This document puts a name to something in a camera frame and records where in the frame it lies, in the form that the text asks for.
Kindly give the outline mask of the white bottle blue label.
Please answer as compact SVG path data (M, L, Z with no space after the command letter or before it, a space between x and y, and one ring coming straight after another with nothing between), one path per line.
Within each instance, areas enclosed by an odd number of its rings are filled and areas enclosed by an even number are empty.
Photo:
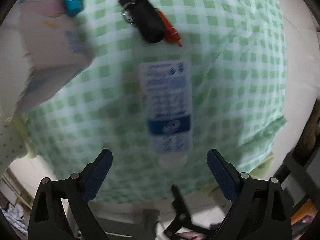
M139 65L151 149L164 168L180 168L193 148L193 97L187 61Z

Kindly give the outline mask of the red marker pen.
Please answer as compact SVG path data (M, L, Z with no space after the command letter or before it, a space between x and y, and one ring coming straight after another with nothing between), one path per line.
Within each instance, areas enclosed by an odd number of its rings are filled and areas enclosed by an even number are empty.
M161 19L163 20L163 22L165 23L165 26L166 26L165 37L163 40L168 43L177 44L179 47L181 47L182 46L181 36L178 33L178 31L174 28L172 23L169 21L169 19L163 14L163 12L159 8L157 8L154 5L153 5L153 7L157 10L159 16L161 17Z

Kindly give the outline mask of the black car key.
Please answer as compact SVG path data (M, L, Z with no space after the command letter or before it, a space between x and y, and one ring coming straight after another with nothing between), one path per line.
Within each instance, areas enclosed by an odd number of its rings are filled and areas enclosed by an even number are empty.
M148 43L161 42L165 37L166 26L149 0L119 0L121 15L134 25Z

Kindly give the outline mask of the white cardboard storage box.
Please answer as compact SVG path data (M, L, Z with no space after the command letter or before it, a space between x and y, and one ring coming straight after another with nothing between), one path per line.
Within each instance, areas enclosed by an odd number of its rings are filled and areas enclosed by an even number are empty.
M18 0L1 24L1 115L49 100L92 60L63 0Z

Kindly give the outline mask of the green checkered cloth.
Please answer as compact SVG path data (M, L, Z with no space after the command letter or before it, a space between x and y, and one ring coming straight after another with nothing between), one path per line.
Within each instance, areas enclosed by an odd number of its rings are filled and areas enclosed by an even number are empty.
M80 171L103 148L113 165L96 199L132 203L213 186L213 148L241 172L271 152L285 126L287 46L278 0L150 0L182 38L180 46L146 43L121 17L118 0L84 0L75 18L91 42L92 64L52 99L24 114L30 157L59 179ZM148 136L141 63L181 60L189 67L192 143L182 168L163 168Z

